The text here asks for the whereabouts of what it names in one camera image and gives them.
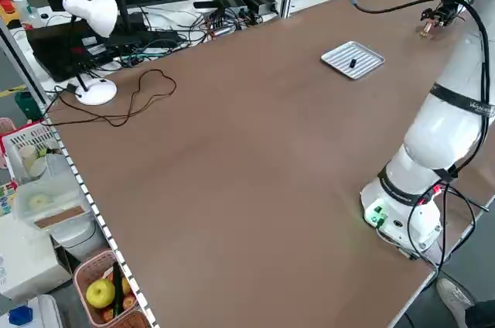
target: brown tabletop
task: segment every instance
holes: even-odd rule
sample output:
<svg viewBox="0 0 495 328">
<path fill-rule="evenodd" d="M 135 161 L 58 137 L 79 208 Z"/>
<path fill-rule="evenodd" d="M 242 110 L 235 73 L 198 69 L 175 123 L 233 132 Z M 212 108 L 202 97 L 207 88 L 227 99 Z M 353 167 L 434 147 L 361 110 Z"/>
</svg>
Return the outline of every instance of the brown tabletop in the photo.
<svg viewBox="0 0 495 328">
<path fill-rule="evenodd" d="M 430 269 L 375 235 L 359 192 L 401 145 L 463 29 L 420 38 L 425 7 L 366 15 L 334 0 L 236 32 L 112 74 L 118 96 L 91 110 L 124 114 L 146 69 L 178 84 L 126 125 L 58 128 L 161 327 L 384 327 L 414 295 Z M 350 82 L 320 62 L 349 40 L 385 64 Z M 148 74 L 135 106 L 171 87 Z M 460 180 L 482 202 L 494 156 Z M 469 216 L 449 205 L 455 241 Z"/>
</svg>

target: robotic arm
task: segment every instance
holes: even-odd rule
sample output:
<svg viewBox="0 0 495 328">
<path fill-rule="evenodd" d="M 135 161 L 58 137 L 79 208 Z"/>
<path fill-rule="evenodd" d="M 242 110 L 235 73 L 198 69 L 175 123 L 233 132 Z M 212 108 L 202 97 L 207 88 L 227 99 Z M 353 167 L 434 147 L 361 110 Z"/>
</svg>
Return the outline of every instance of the robotic arm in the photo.
<svg viewBox="0 0 495 328">
<path fill-rule="evenodd" d="M 476 0 L 473 6 L 488 32 L 490 64 L 495 66 L 495 0 Z M 480 31 L 475 22 L 467 25 L 403 145 L 361 192 L 366 222 L 411 254 L 427 250 L 442 231 L 433 202 L 441 190 L 435 183 L 452 179 L 456 162 L 495 119 L 495 107 L 486 102 L 495 100 L 493 87 L 482 97 L 485 53 Z"/>
</svg>

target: person's foot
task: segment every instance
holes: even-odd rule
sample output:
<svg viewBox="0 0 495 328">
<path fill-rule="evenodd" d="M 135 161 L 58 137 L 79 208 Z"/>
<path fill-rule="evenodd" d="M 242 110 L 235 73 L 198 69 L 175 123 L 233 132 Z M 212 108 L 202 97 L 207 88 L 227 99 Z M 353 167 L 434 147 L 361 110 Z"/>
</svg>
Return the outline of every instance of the person's foot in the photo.
<svg viewBox="0 0 495 328">
<path fill-rule="evenodd" d="M 448 279 L 439 279 L 436 282 L 436 288 L 439 291 L 440 299 L 449 308 L 456 319 L 459 328 L 467 328 L 466 310 L 473 303 L 466 297 L 454 283 Z"/>
</svg>

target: lamp base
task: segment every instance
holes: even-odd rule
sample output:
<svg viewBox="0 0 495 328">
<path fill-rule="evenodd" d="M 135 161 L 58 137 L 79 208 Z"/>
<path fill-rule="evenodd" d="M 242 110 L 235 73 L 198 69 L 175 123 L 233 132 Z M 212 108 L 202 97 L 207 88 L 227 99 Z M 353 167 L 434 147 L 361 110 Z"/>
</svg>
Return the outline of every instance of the lamp base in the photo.
<svg viewBox="0 0 495 328">
<path fill-rule="evenodd" d="M 76 99 L 84 105 L 96 106 L 106 104 L 117 94 L 117 86 L 114 82 L 104 78 L 84 81 L 87 92 L 82 86 L 76 89 Z"/>
</svg>

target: metal tray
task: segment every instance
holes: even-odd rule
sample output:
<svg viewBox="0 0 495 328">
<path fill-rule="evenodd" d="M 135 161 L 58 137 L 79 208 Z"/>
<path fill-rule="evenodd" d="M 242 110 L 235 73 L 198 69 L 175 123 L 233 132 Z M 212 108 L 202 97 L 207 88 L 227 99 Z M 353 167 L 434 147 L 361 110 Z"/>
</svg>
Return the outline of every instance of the metal tray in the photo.
<svg viewBox="0 0 495 328">
<path fill-rule="evenodd" d="M 350 62 L 353 59 L 356 60 L 356 66 L 351 68 Z M 351 41 L 324 53 L 322 61 L 350 79 L 358 80 L 381 66 L 385 58 L 362 44 Z"/>
</svg>

